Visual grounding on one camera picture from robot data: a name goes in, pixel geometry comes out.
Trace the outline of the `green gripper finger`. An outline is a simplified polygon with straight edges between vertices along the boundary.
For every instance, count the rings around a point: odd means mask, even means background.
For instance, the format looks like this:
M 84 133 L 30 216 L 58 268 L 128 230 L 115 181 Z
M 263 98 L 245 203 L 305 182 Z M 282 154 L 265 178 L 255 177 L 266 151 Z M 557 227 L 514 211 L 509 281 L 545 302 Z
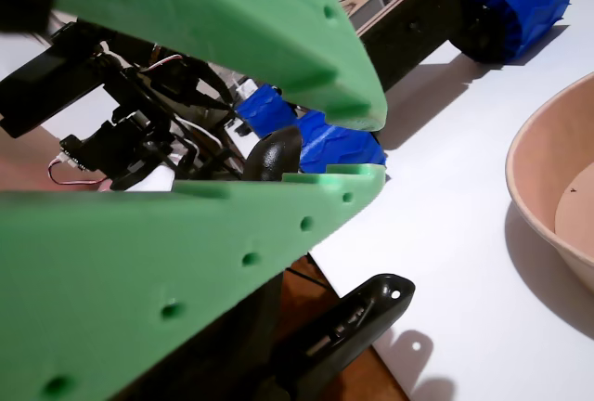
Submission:
M 377 164 L 1 196 L 1 396 L 104 400 L 368 206 Z
M 377 131 L 386 98 L 338 0 L 55 0 L 58 10 L 279 87 L 328 123 Z

